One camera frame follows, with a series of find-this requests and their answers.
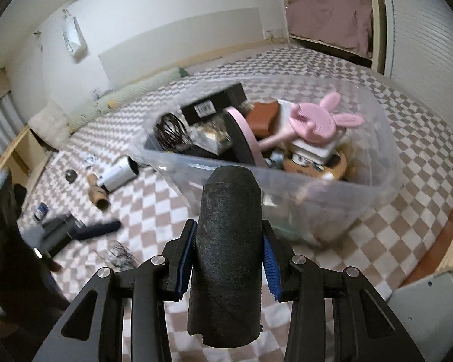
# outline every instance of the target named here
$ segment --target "white cylinder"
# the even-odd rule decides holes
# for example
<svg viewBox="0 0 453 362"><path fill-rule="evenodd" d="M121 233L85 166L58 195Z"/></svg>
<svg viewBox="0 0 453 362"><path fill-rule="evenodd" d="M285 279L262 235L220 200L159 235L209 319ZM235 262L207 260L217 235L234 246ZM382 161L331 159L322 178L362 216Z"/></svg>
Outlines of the white cylinder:
<svg viewBox="0 0 453 362"><path fill-rule="evenodd" d="M126 182L136 178L138 174L138 164L126 156L101 175L98 180L98 186L103 187L109 192L113 192Z"/></svg>

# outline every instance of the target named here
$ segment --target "brown and white checkered fabric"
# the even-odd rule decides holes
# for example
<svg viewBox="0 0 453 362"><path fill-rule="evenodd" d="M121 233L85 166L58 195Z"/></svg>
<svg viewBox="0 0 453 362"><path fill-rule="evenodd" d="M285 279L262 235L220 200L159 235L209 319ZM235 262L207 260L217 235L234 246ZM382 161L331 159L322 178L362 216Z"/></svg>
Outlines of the brown and white checkered fabric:
<svg viewBox="0 0 453 362"><path fill-rule="evenodd" d="M358 267L385 298L413 270L439 235L453 207L453 130L431 111L381 84L368 69L312 50L291 47L273 49L160 88L82 128L63 151L52 156L19 221L21 229L34 224L32 213L42 201L52 214L70 211L86 224L110 218L119 218L123 223L118 233L88 243L73 242L56 257L65 268L56 278L68 298L74 298L98 268L110 265L102 258L107 257L113 241L121 242L142 262L160 253L169 239L178 237L189 216L183 200L160 175L148 168L112 194L111 207L101 213L87 197L83 157L95 155L98 164L92 171L101 173L124 154L128 140L145 117L160 108L165 99L203 78L258 74L332 77L366 87L380 102L390 121L403 164L403 185L391 204L371 208L329 249L314 251L306 245L295 244L295 252L325 268ZM64 178L69 168L79 174L73 184ZM196 336L189 336L186 331L187 307L188 294L183 301L165 305L174 361L283 360L291 307L288 303L274 301L265 277L263 332L259 339L245 347L228 350L203 346ZM326 311L327 353L331 355L333 323L329 306ZM127 310L124 360L129 360L129 325L130 311Z"/></svg>

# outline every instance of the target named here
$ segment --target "barcode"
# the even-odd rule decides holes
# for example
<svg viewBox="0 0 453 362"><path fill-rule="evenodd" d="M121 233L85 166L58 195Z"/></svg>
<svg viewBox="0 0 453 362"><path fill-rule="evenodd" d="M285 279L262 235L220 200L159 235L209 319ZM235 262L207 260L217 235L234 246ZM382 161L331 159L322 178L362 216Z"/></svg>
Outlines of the barcode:
<svg viewBox="0 0 453 362"><path fill-rule="evenodd" d="M212 101L200 103L199 105L196 105L194 109L197 111L198 117L200 118L216 113L215 106L213 106Z"/></svg>

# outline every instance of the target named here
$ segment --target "transparent plastic box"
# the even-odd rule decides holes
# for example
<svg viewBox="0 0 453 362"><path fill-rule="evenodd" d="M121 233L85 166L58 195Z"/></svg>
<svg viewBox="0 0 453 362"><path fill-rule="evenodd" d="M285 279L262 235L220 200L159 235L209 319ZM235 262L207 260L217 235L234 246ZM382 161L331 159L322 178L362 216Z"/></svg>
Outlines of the transparent plastic box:
<svg viewBox="0 0 453 362"><path fill-rule="evenodd" d="M381 105L367 89L346 80L310 76L235 76L201 80L170 96L148 115L143 129L129 143L129 155L140 164L150 164L199 213L202 187L212 171L231 164L162 151L146 150L144 145L159 115L180 115L180 106L219 88L241 82L245 103L283 99L290 102L319 103L330 91L342 101L335 112L362 115L365 123L348 129L351 143L348 181L325 181L304 175L244 165L252 170L263 192L263 216L275 231L290 239L303 239L313 246L326 246L352 225L376 201L387 204L400 187L400 165L394 136Z"/></svg>

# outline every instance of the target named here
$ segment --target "pink blanket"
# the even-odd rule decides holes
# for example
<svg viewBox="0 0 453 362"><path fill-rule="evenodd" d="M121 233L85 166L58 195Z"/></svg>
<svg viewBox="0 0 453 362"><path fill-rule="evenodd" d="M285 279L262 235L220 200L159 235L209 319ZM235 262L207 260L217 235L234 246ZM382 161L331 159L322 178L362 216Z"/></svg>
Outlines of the pink blanket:
<svg viewBox="0 0 453 362"><path fill-rule="evenodd" d="M288 29L369 58L371 13L369 0L297 0L287 7Z"/></svg>

